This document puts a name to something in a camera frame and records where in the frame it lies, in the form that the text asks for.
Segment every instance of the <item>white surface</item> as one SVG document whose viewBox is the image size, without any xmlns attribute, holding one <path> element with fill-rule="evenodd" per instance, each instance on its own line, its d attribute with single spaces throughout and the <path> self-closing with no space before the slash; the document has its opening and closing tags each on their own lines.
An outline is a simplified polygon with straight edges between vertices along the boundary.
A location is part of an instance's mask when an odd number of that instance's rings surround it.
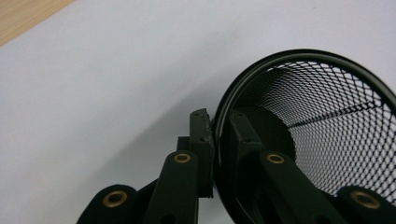
<svg viewBox="0 0 396 224">
<path fill-rule="evenodd" d="M 286 49 L 396 90 L 395 1 L 80 0 L 0 48 L 0 223 L 75 223 L 100 189 L 155 179 L 189 114 Z M 200 223 L 231 223 L 217 197 Z"/>
</svg>

